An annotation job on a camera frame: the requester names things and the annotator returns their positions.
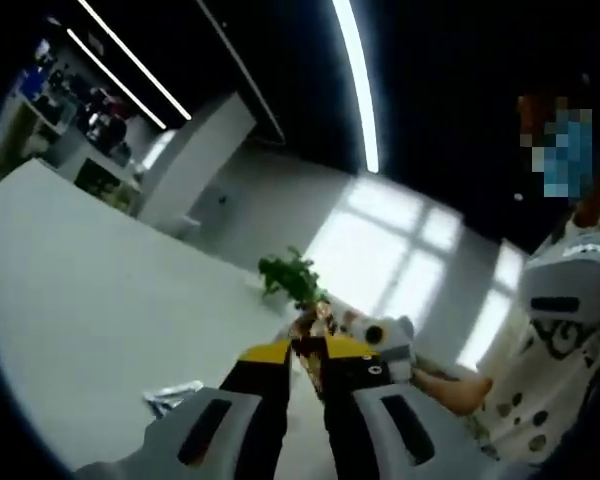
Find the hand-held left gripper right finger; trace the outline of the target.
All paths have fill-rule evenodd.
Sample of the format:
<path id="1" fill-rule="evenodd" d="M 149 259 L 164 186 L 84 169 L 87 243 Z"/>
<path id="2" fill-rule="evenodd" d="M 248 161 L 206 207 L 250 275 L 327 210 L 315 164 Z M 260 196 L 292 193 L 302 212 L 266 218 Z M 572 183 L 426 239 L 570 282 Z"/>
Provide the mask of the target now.
<path id="1" fill-rule="evenodd" d="M 478 479 L 485 455 L 462 422 L 394 383 L 368 345 L 324 338 L 324 422 L 340 479 Z"/>

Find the person's right hand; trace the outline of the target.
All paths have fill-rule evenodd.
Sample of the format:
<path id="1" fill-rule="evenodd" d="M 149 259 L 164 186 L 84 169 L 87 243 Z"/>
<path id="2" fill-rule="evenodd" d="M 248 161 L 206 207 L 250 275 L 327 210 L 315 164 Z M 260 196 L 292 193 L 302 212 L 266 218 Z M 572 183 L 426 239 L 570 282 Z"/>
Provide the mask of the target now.
<path id="1" fill-rule="evenodd" d="M 440 379 L 414 369 L 411 382 L 423 393 L 456 415 L 464 415 L 463 386 L 459 381 Z"/>

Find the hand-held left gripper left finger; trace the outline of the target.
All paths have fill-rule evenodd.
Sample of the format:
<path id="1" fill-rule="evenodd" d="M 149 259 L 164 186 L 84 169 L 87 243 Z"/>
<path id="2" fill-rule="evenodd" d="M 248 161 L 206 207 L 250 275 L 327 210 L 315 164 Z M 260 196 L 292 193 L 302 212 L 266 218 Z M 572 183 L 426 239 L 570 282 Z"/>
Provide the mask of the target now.
<path id="1" fill-rule="evenodd" d="M 204 387 L 145 430 L 141 447 L 76 479 L 272 479 L 287 431 L 291 342 L 240 355 L 220 387 Z"/>

